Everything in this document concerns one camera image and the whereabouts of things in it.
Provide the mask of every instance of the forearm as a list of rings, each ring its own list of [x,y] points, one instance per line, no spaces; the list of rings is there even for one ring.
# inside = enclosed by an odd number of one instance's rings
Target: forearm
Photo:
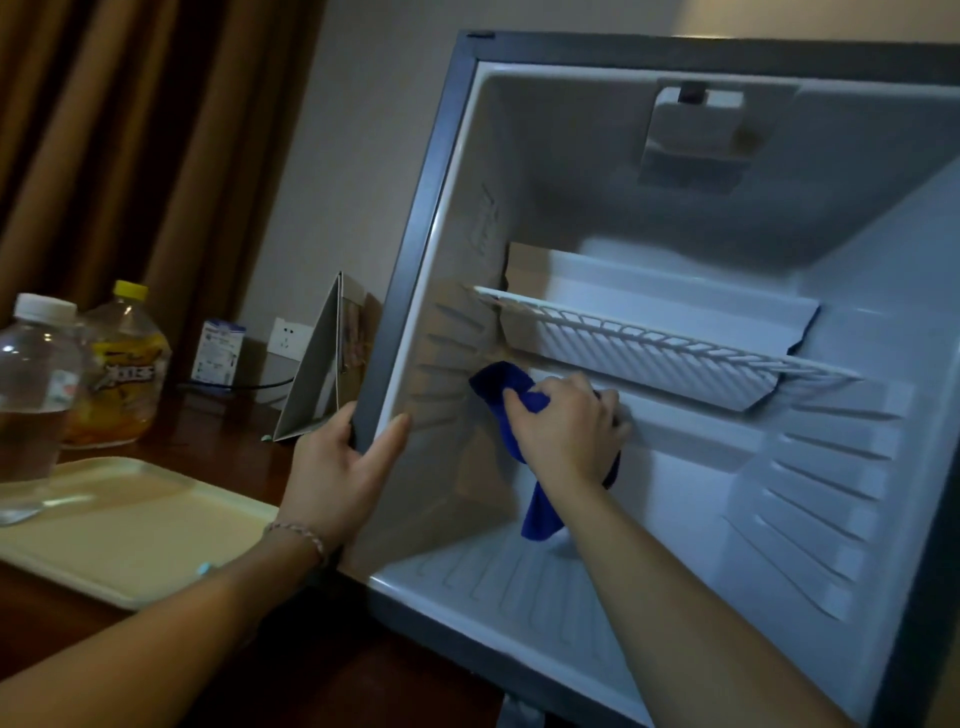
[[[175,725],[316,561],[302,537],[271,532],[197,584],[0,684],[0,723]]]
[[[850,725],[599,486],[566,484],[559,491],[570,495],[555,507],[658,725]]]

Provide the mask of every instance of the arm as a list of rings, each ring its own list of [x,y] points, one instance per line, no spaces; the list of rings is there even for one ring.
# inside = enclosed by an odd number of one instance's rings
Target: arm
[[[547,379],[532,414],[504,392],[511,426],[570,530],[627,665],[661,728],[851,726],[754,627],[639,526],[600,483],[626,442],[618,396],[583,375]]]
[[[300,438],[277,519],[302,524],[332,552],[376,504],[406,444],[394,420],[362,456],[347,442],[353,407]],[[193,586],[0,683],[0,724],[172,726],[230,652],[319,562],[278,529]]]

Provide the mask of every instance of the electrical socket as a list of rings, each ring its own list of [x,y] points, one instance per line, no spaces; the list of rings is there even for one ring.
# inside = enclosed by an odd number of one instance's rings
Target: electrical socket
[[[313,336],[313,327],[275,319],[274,330],[270,332],[270,341],[267,342],[267,352],[285,356],[294,361],[302,361],[311,336]]]

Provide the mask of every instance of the table top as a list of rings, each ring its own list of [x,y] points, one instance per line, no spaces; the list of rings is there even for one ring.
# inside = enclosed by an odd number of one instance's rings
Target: table top
[[[277,415],[246,398],[174,394],[140,442],[68,451],[60,460],[135,457],[279,504],[293,448],[261,441]],[[0,563],[0,679],[126,615]],[[484,680],[385,629],[355,597],[305,590],[267,617],[184,724],[494,726],[502,698]]]

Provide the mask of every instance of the bracelet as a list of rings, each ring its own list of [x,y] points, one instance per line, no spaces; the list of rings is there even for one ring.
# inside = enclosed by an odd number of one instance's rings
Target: bracelet
[[[276,530],[278,528],[283,528],[287,531],[293,531],[294,533],[302,536],[305,539],[309,539],[313,542],[313,545],[317,547],[317,553],[320,554],[320,566],[325,567],[326,562],[330,560],[329,556],[326,555],[326,549],[324,548],[324,542],[320,540],[320,536],[315,534],[309,528],[304,526],[297,525],[296,523],[287,523],[284,521],[274,521],[273,523],[268,523],[267,527],[263,529],[264,534],[270,533],[270,531]]]

